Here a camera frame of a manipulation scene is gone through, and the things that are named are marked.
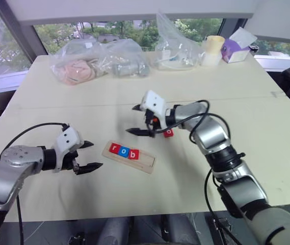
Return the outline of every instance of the white table surface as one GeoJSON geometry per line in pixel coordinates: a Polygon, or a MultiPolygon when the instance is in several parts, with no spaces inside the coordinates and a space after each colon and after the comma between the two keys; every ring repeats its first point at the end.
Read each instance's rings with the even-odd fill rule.
{"type": "MultiPolygon", "coordinates": [[[[246,73],[251,74],[248,80],[253,81],[257,73],[257,82],[253,84],[243,80],[245,86],[251,89],[247,91],[245,86],[241,86],[239,92],[232,89],[241,85],[239,80],[228,78],[228,81],[225,79],[223,82],[208,81],[216,76],[215,73],[219,73],[220,77],[222,74],[219,69],[208,72],[202,67],[194,71],[172,72],[173,75],[164,73],[170,78],[179,77],[180,81],[187,83],[187,88],[174,80],[174,86],[164,90],[163,84],[168,82],[158,71],[153,72],[152,79],[146,79],[148,83],[144,83],[145,80],[140,82],[103,77],[84,85],[68,87],[57,83],[47,73],[44,65],[46,60],[46,57],[39,57],[35,61],[1,116],[0,152],[22,130],[35,124],[57,121],[70,123],[84,139],[95,143],[88,149],[79,150],[77,160],[81,165],[93,161],[104,165],[90,174],[80,176],[64,170],[58,174],[44,171],[28,177],[20,192],[24,221],[207,211],[203,183],[209,165],[199,149],[189,142],[187,131],[175,129],[174,137],[166,139],[162,135],[152,139],[125,132],[130,127],[145,128],[144,114],[131,111],[131,108],[140,102],[143,92],[150,88],[159,90],[169,101],[178,104],[187,104],[203,97],[211,99],[211,112],[228,121],[233,146],[238,152],[247,154],[244,159],[266,190],[271,205],[290,204],[290,100],[279,93],[277,85],[252,58],[237,65],[248,69],[246,73]],[[206,77],[202,85],[194,81],[194,75],[206,77]],[[133,82],[139,85],[141,91],[130,90],[128,93],[127,87],[133,82]],[[116,86],[106,90],[109,84],[116,86]],[[85,93],[83,86],[92,89],[85,93]],[[149,175],[103,157],[101,152],[109,140],[155,155],[153,173],[149,175]]],[[[225,78],[236,73],[233,70],[241,71],[232,65],[221,65],[221,69],[228,74],[225,74],[225,78]]],[[[49,148],[60,130],[58,126],[41,127],[22,136],[16,144],[45,145],[49,148]]],[[[210,183],[208,187],[213,209],[225,210],[214,185],[210,183]]],[[[15,206],[6,221],[17,221],[15,206]]]]}
{"type": "Polygon", "coordinates": [[[227,64],[221,61],[218,67],[200,66],[187,71],[152,69],[150,76],[142,79],[114,79],[105,75],[77,86],[59,83],[49,68],[49,57],[39,56],[9,106],[48,108],[137,104],[148,89],[154,90],[167,102],[271,97],[282,92],[251,55],[245,62],[227,64]]]}

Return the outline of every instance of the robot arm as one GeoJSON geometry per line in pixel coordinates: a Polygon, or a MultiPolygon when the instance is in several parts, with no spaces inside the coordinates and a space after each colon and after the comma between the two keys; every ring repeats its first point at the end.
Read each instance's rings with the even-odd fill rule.
{"type": "Polygon", "coordinates": [[[148,133],[135,128],[127,130],[136,135],[154,137],[155,130],[162,125],[166,127],[156,132],[183,121],[178,126],[193,132],[195,143],[221,183],[218,192],[230,214],[243,218],[260,244],[290,244],[290,214],[268,204],[266,193],[241,159],[245,154],[238,154],[224,128],[208,114],[204,115],[207,111],[202,103],[176,105],[173,109],[167,109],[159,95],[148,91],[142,103],[133,109],[146,111],[148,127],[148,133]]]}
{"type": "Polygon", "coordinates": [[[102,164],[96,162],[79,166],[75,160],[77,149],[92,145],[83,141],[78,131],[68,127],[56,139],[52,149],[18,145],[4,150],[0,157],[0,226],[28,176],[50,169],[55,173],[72,169],[80,175],[101,167],[102,164]]]}

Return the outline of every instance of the yellow cup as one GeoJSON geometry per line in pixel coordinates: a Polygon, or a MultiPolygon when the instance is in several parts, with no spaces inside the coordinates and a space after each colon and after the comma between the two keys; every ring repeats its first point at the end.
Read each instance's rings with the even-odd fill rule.
{"type": "Polygon", "coordinates": [[[221,51],[225,38],[221,36],[208,36],[206,39],[206,53],[217,54],[221,51]]]}

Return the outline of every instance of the blue letter block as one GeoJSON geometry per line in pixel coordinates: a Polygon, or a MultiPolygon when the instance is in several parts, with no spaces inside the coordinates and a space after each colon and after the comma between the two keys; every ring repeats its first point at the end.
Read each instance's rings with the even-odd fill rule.
{"type": "Polygon", "coordinates": [[[129,155],[129,148],[127,147],[124,147],[124,146],[121,146],[119,152],[118,152],[118,155],[121,156],[121,157],[128,157],[129,155]]]}

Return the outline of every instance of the gray floor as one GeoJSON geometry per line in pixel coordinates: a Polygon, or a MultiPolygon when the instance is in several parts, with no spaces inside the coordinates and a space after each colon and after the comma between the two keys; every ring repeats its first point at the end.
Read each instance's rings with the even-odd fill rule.
{"type": "MultiPolygon", "coordinates": [[[[290,212],[290,205],[283,206],[283,208],[290,212]]],[[[196,227],[202,245],[214,244],[205,221],[205,215],[207,214],[206,212],[186,214],[193,226],[196,227]]],[[[232,224],[233,234],[242,244],[257,244],[242,219],[235,219],[226,211],[217,212],[217,215],[229,220],[232,224]]],[[[69,238],[77,232],[85,232],[87,244],[96,244],[105,221],[105,218],[100,218],[79,221],[27,222],[24,223],[25,245],[67,245],[69,238]]],[[[135,217],[129,244],[164,242],[161,237],[160,222],[160,215],[135,217]]],[[[19,244],[18,223],[4,223],[1,228],[0,245],[17,244],[19,244]]]]}

